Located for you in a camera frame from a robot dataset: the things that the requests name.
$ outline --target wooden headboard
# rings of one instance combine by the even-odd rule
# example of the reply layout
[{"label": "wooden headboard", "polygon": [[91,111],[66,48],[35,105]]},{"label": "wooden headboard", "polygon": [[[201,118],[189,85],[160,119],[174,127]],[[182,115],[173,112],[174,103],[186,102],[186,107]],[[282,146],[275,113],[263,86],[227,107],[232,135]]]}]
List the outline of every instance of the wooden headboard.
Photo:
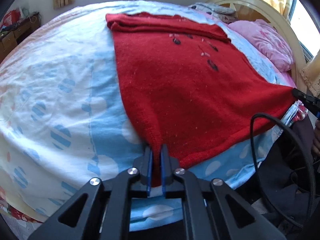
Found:
[{"label": "wooden headboard", "polygon": [[291,76],[297,88],[302,92],[307,92],[300,71],[306,65],[306,60],[300,42],[290,27],[287,20],[272,6],[263,0],[208,0],[218,5],[229,6],[236,10],[239,20],[255,21],[263,19],[270,23],[276,31],[287,41],[295,60],[295,66],[291,69]]}]

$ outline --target black gripper frame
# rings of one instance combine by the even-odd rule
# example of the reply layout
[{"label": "black gripper frame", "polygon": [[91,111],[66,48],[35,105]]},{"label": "black gripper frame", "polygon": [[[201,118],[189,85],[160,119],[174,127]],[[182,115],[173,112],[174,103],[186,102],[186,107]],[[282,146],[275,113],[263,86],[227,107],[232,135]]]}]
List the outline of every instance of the black gripper frame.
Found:
[{"label": "black gripper frame", "polygon": [[137,170],[122,171],[113,179],[91,179],[33,232],[29,240],[127,239],[131,199],[147,198],[150,192],[150,147],[134,160],[133,167]]},{"label": "black gripper frame", "polygon": [[[125,170],[102,182],[90,180],[29,240],[128,239],[131,198],[148,196],[151,166],[152,151],[146,147],[144,155],[133,163],[138,170]],[[198,179],[179,168],[166,145],[161,150],[161,176],[164,196],[181,198],[187,240],[285,240],[221,179]]]},{"label": "black gripper frame", "polygon": [[198,179],[161,151],[163,193],[181,198],[187,240],[285,240],[285,236],[221,179]]},{"label": "black gripper frame", "polygon": [[316,117],[320,118],[320,99],[314,96],[306,95],[300,90],[293,88],[292,95],[300,100],[304,106]]}]

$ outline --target metal screw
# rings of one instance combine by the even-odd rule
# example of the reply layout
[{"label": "metal screw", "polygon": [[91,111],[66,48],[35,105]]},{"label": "metal screw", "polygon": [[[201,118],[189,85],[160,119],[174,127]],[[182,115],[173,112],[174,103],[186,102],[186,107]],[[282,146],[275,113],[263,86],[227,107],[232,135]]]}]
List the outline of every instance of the metal screw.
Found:
[{"label": "metal screw", "polygon": [[215,185],[215,186],[222,186],[222,185],[223,185],[222,179],[214,179],[214,180],[212,181],[212,183],[213,183],[213,185]]},{"label": "metal screw", "polygon": [[177,168],[175,171],[174,171],[175,174],[178,174],[178,175],[183,175],[186,173],[186,170],[183,169],[183,168]]},{"label": "metal screw", "polygon": [[130,175],[137,174],[138,173],[138,169],[137,168],[130,168],[130,169],[128,169],[128,173]]},{"label": "metal screw", "polygon": [[98,178],[90,179],[90,184],[93,186],[97,186],[99,183],[100,183],[100,179]]}]

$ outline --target drawer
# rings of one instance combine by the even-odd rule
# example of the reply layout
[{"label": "drawer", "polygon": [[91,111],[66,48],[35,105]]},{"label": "drawer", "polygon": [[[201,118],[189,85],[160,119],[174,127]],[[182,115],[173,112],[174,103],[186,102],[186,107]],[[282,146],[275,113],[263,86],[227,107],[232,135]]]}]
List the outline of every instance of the drawer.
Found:
[{"label": "drawer", "polygon": [[17,47],[17,41],[14,37],[13,32],[9,33],[0,42],[0,62],[15,48]]},{"label": "drawer", "polygon": [[17,41],[14,37],[13,32],[10,32],[7,36],[2,39],[2,44],[5,50],[12,48],[12,46],[17,47]]},{"label": "drawer", "polygon": [[4,60],[5,55],[4,55],[4,47],[2,42],[0,42],[0,63]]},{"label": "drawer", "polygon": [[27,30],[31,28],[31,23],[28,21],[24,23],[22,26],[20,26],[18,29],[16,29],[14,32],[15,38],[19,38],[23,33],[25,33]]}]

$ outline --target blue patterned bed sheet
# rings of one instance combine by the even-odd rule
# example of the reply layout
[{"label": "blue patterned bed sheet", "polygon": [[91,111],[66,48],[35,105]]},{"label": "blue patterned bed sheet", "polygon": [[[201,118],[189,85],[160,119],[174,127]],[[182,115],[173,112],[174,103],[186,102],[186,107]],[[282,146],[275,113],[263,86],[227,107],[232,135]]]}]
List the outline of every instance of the blue patterned bed sheet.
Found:
[{"label": "blue patterned bed sheet", "polygon": [[[53,20],[46,34],[21,47],[1,67],[0,169],[8,174],[16,194],[39,214],[50,216],[92,177],[110,179],[132,167],[142,144],[121,101],[112,34],[106,13],[181,15],[218,24],[268,82],[285,85],[270,62],[243,37],[224,24],[187,7],[146,1],[119,1],[75,8]],[[24,54],[31,49],[33,54]],[[298,103],[282,118],[289,123]],[[277,127],[254,138],[262,162],[280,136]],[[202,179],[219,177],[232,188],[254,174],[249,140],[192,168]],[[130,230],[162,226],[182,219],[180,200],[166,200],[160,187],[148,199],[132,201]]]}]

